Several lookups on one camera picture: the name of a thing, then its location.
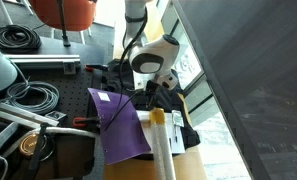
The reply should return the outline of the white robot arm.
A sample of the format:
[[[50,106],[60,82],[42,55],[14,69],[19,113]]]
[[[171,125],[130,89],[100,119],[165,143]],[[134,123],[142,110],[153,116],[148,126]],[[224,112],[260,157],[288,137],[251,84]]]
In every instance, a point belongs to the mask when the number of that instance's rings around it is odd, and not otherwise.
[[[172,72],[172,66],[179,53],[180,44],[168,34],[163,34],[152,42],[144,42],[144,28],[148,21],[146,4],[150,1],[124,0],[126,29],[122,44],[134,72],[153,74],[153,83],[172,90],[179,82]]]

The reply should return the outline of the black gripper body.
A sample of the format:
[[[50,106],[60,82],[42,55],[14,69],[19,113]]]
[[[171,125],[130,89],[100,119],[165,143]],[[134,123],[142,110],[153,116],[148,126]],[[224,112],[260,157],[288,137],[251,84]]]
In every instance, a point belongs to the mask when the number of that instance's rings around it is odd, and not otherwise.
[[[151,101],[158,93],[158,91],[161,89],[161,86],[158,83],[155,83],[151,80],[147,81],[145,93],[148,97],[148,100]]]

